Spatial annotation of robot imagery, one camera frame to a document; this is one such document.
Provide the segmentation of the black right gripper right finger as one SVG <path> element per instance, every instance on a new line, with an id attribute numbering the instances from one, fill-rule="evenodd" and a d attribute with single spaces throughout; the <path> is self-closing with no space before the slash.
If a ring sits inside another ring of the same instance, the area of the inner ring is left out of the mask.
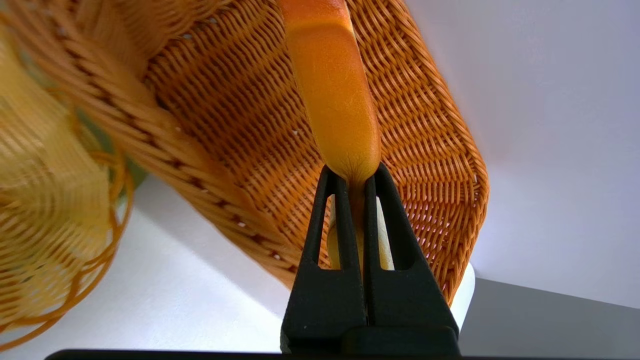
<path id="1" fill-rule="evenodd" d="M 459 329 L 384 164 L 365 185 L 364 354 L 459 354 Z"/>

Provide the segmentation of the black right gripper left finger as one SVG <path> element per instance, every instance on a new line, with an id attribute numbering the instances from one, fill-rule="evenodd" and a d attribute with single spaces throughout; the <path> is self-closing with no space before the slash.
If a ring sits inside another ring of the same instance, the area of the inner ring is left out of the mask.
<path id="1" fill-rule="evenodd" d="M 340 269 L 323 269 L 319 265 L 325 210 L 331 195 L 334 195 Z M 340 353 L 343 335 L 366 323 L 364 286 L 346 182 L 324 167 L 283 317 L 281 351 Z"/>

